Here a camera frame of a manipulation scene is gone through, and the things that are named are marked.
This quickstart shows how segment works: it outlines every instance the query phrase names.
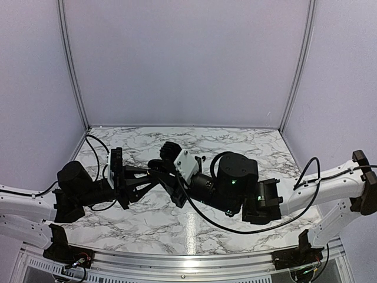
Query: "white robotic arm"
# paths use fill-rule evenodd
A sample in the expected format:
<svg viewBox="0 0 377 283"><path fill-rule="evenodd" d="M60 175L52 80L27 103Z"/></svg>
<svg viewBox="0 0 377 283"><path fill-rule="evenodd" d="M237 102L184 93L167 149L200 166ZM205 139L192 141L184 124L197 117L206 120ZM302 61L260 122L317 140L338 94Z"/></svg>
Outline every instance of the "white robotic arm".
<svg viewBox="0 0 377 283"><path fill-rule="evenodd" d="M345 226L362 215L377 211L377 177L362 151L337 168L297 179L258 181L257 162L240 154L225 152L211 163L211 176L201 173L201 158L167 142L160 150L161 160L151 160L148 169L123 166L121 148L112 149L108 159L108 178L92 181L78 162L67 164L58 173L61 189L41 195L12 187L0 188L1 234L45 249L45 257L73 264L77 255L89 249L68 245L62 227L49 224L70 223L84 216L83 206L116 199L124 209L138 201L160 183L171 200L183 207L191 198L233 216L243 209L243 220L266 224L281 216L306 208L320 189L313 204L338 200L336 206L317 224L299 237L299 247L273 253L276 269L311 263L324 246ZM217 176L214 164L220 159ZM186 189L180 187L180 179Z"/></svg>

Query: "white wall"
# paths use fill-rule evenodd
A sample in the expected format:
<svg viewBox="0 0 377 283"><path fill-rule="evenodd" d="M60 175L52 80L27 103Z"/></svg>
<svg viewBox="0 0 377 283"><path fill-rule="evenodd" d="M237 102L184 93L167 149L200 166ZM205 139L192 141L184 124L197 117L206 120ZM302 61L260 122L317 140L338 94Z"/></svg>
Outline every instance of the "white wall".
<svg viewBox="0 0 377 283"><path fill-rule="evenodd" d="M55 1L1 1L0 42L0 184L44 190L84 134ZM20 245L0 236L2 283Z"/></svg>
<svg viewBox="0 0 377 283"><path fill-rule="evenodd" d="M277 128L308 1L67 1L93 125Z"/></svg>
<svg viewBox="0 0 377 283"><path fill-rule="evenodd" d="M362 149L377 164L377 2L318 1L309 58L284 133L301 166L323 169ZM322 206L328 211L329 206ZM377 215L341 234L357 283L376 282Z"/></svg>

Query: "white marble surface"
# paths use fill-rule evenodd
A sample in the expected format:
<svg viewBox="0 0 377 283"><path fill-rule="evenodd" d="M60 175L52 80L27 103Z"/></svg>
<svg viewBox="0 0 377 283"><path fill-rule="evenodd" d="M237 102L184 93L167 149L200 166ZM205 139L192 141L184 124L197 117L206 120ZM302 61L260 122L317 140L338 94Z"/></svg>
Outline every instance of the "white marble surface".
<svg viewBox="0 0 377 283"><path fill-rule="evenodd" d="M198 156L205 155L204 173L209 173L212 158L225 150L256 159L259 179L296 177L298 169L276 130L221 128L97 128L91 134L109 148L122 147L128 164L146 167L150 159L159 158L160 147L169 140L189 149ZM106 152L92 141L100 160L106 163ZM84 144L77 157L95 178L97 166L93 152ZM241 215L229 218L223 212L197 203L197 206L218 223L239 230L256 230L276 225L251 225L241 221ZM317 208L311 208L296 222L274 231L256 235L238 235L221 231L208 224L187 202L179 209L158 185L138 203L122 210L119 204L104 212L86 209L86 216L73 224L63 225L70 243L114 251L147 254L226 254L282 248L297 244L297 236L312 222L319 220Z"/></svg>

